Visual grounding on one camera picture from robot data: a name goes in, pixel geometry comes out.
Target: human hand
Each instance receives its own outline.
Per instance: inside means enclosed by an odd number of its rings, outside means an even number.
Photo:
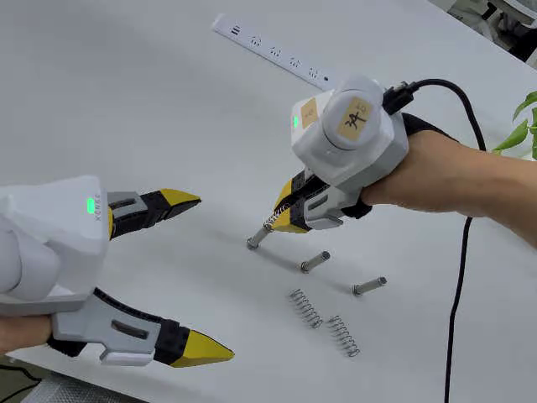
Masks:
[[[473,192],[487,154],[425,130],[409,138],[409,153],[394,172],[362,190],[372,206],[393,204],[424,212],[452,212],[478,217]]]
[[[51,333],[50,317],[0,317],[0,355],[45,344]]]

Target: human arm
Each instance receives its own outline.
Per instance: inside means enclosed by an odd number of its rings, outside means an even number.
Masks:
[[[537,248],[537,163],[487,154],[425,130],[405,160],[362,191],[369,205],[490,217]]]
[[[50,317],[0,317],[0,356],[45,344],[51,333]]]

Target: spring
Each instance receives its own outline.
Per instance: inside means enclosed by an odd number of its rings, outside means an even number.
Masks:
[[[279,207],[275,212],[272,213],[272,216],[267,218],[267,221],[263,223],[263,226],[269,230],[272,231],[272,226],[276,222],[279,216],[282,215],[282,213],[287,210],[290,207],[289,204],[284,204],[283,206]]]
[[[349,357],[354,357],[360,353],[360,348],[356,345],[354,338],[349,333],[347,326],[341,317],[335,316],[328,320],[328,327],[331,329],[332,335],[336,338],[340,348]]]
[[[300,288],[291,292],[289,298],[295,304],[296,310],[302,316],[304,322],[308,323],[314,329],[322,325],[323,320],[321,316],[319,316],[315,308],[310,304],[310,300],[308,300]]]

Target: metal pin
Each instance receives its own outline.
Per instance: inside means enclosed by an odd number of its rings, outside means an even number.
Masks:
[[[355,284],[352,286],[352,294],[355,296],[360,296],[368,291],[382,287],[383,285],[386,285],[386,283],[388,283],[386,277],[378,277],[377,279],[368,281],[367,283]]]
[[[247,248],[250,250],[257,249],[259,247],[259,243],[263,241],[272,231],[273,229],[270,226],[263,225],[254,236],[248,238],[246,241]]]
[[[313,268],[319,264],[326,262],[330,258],[330,254],[326,251],[323,251],[316,255],[313,259],[307,260],[300,264],[300,271],[302,273],[310,273]]]

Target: white tabletop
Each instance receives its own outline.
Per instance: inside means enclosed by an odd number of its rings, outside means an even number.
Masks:
[[[375,207],[342,228],[273,234],[248,251],[245,239],[301,169],[290,108],[317,90],[211,32],[220,12],[340,76],[453,80],[489,145],[537,85],[535,71],[423,0],[1,2],[1,182],[93,173],[110,191],[201,195],[175,220],[114,240],[99,286],[237,354],[190,369],[102,367],[98,347],[77,360],[47,348],[15,357],[155,402],[441,400],[464,218]],[[475,145],[445,90],[422,90],[408,110]],[[332,259],[300,274],[295,265],[323,249]],[[536,257],[510,231],[475,221],[452,401],[534,399]],[[379,275],[382,290],[349,295]],[[323,317],[342,316],[362,349],[355,359],[294,314],[285,296],[297,287]]]

